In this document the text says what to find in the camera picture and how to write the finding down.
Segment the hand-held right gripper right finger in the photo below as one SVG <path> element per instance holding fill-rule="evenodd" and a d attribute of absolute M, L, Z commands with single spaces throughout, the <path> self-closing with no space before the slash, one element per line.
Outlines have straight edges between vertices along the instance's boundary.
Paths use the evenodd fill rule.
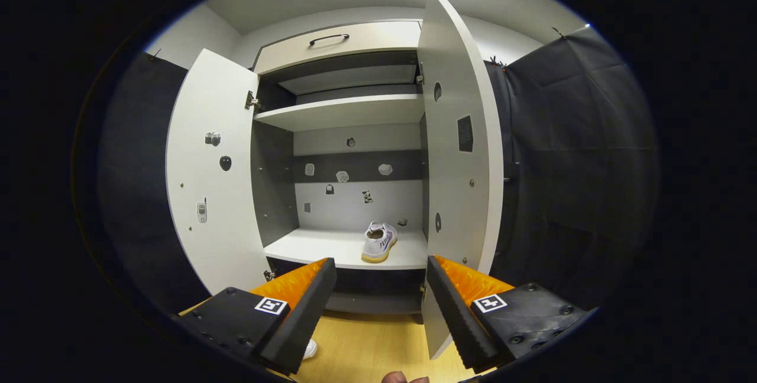
<path fill-rule="evenodd" d="M 426 280 L 463 365 L 478 373 L 526 361 L 592 316 L 540 284 L 514 287 L 438 255 Z"/>

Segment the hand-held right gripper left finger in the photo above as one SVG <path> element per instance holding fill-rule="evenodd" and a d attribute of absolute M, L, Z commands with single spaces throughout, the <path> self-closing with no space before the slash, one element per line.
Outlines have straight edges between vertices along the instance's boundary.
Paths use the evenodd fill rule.
<path fill-rule="evenodd" d="M 222 289 L 177 324 L 233 361 L 295 374 L 336 281 L 334 259 L 322 258 L 251 291 Z"/>

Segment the white cabinet door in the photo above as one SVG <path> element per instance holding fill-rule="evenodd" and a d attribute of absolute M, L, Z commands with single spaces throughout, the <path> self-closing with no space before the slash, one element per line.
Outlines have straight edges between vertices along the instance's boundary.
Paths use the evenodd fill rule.
<path fill-rule="evenodd" d="M 503 210 L 500 119 L 481 52 L 449 0 L 426 0 L 417 54 L 428 148 L 428 253 L 487 274 Z"/>
<path fill-rule="evenodd" d="M 182 81 L 170 117 L 167 196 L 192 270 L 210 295 L 265 283 L 268 262 L 251 181 L 259 76 L 203 49 Z"/>

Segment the white shoe cabinet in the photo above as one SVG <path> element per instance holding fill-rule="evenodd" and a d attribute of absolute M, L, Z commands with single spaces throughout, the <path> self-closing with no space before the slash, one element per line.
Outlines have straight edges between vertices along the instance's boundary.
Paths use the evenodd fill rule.
<path fill-rule="evenodd" d="M 416 51 L 352 54 L 257 75 L 254 117 L 324 100 L 422 95 Z M 304 132 L 253 119 L 251 180 L 263 248 L 299 228 L 365 235 L 371 221 L 395 227 L 397 241 L 400 231 L 412 230 L 422 231 L 428 241 L 426 143 L 425 113 L 416 124 Z M 267 280 L 306 265 L 265 256 Z M 425 269 L 337 268 L 327 308 L 356 314 L 418 314 L 424 276 Z"/>

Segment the white cabinet shelf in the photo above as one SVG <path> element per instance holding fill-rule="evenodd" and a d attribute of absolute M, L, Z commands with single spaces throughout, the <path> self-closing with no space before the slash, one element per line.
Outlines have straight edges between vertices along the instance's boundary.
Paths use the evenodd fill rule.
<path fill-rule="evenodd" d="M 416 124 L 425 113 L 419 94 L 360 96 L 287 106 L 258 113 L 255 122 L 290 132 L 358 125 Z"/>
<path fill-rule="evenodd" d="M 383 262 L 373 264 L 362 260 L 367 238 L 362 232 L 326 231 L 299 228 L 265 246 L 270 258 L 310 264 L 324 257 L 332 257 L 338 269 L 352 270 L 418 270 L 426 267 L 428 243 L 423 232 L 399 232 L 399 239 Z"/>

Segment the white cabinet drawer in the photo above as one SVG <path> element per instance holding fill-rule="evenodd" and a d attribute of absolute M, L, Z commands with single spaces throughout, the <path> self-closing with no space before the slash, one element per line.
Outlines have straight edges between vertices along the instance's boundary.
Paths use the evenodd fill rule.
<path fill-rule="evenodd" d="M 327 58 L 382 51 L 414 51 L 419 44 L 421 28 L 421 22 L 412 20 L 363 22 L 322 28 L 263 46 L 250 69 L 257 75 L 265 75 Z M 347 33 L 350 39 L 326 39 L 317 42 L 314 47 L 309 46 L 311 39 L 338 33 Z"/>

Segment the black backdrop cloth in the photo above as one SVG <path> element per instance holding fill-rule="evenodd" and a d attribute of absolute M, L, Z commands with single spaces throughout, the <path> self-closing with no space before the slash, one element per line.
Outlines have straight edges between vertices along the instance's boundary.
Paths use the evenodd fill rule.
<path fill-rule="evenodd" d="M 181 246 L 167 196 L 167 134 L 187 70 L 141 52 L 111 95 L 98 143 L 103 225 L 125 274 L 170 313 L 208 299 Z"/>
<path fill-rule="evenodd" d="M 584 310 L 622 283 L 651 230 L 659 144 L 621 55 L 580 28 L 486 63 L 500 120 L 503 210 L 490 275 Z"/>

